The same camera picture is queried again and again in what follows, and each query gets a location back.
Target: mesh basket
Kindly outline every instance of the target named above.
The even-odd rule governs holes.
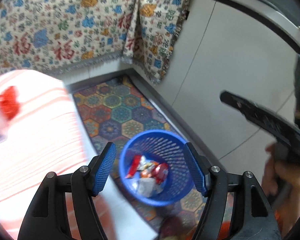
[[[193,187],[183,147],[186,141],[176,134],[163,130],[148,130],[130,139],[122,150],[119,174],[126,189],[139,201],[152,206],[165,206],[183,198]],[[138,176],[126,179],[126,175],[136,154],[147,159],[169,165],[169,173],[161,193],[150,198],[137,193]]]

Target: candy wrapper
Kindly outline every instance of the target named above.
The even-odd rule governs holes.
[[[19,112],[20,104],[17,102],[17,89],[15,86],[8,87],[0,94],[0,111],[10,121]]]
[[[131,166],[129,168],[129,171],[128,171],[128,174],[126,176],[126,179],[133,178],[134,174],[137,172],[137,168],[139,166],[141,157],[142,157],[141,155],[135,155],[133,157],[132,164],[131,164]]]
[[[143,163],[140,162],[140,165],[138,166],[138,171],[148,170],[148,172],[151,172],[158,164],[159,163],[155,161],[149,161],[149,160],[146,160]]]
[[[155,188],[155,178],[140,178],[138,193],[144,197],[151,197]]]
[[[147,169],[140,172],[140,177],[142,178],[150,178],[152,177],[151,172],[149,172]]]
[[[168,176],[169,166],[167,163],[161,163],[156,166],[151,174],[156,179],[157,184],[161,184]]]
[[[144,155],[141,156],[137,171],[143,171],[144,166],[146,165],[146,157]]]

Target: patterned rug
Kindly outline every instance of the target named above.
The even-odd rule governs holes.
[[[180,201],[166,207],[152,207],[136,200],[124,188],[118,172],[120,153],[124,145],[136,134],[151,129],[163,129],[178,134],[169,122],[130,82],[127,76],[111,79],[74,93],[82,121],[97,154],[108,141],[115,143],[117,158],[111,171],[119,190],[140,214],[158,232],[167,216],[178,216],[183,222],[183,233],[188,234],[198,224],[206,198],[193,188]],[[231,219],[232,195],[228,195],[224,221]]]

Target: pink striped cloth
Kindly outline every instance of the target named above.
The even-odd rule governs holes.
[[[0,93],[16,86],[20,112],[0,143],[0,222],[17,239],[26,210],[44,176],[86,165],[74,106],[63,82],[33,70],[0,76]]]

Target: fabric with chinese characters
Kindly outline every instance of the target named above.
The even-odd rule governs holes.
[[[188,0],[3,0],[0,75],[58,75],[108,59],[141,66],[160,82]]]

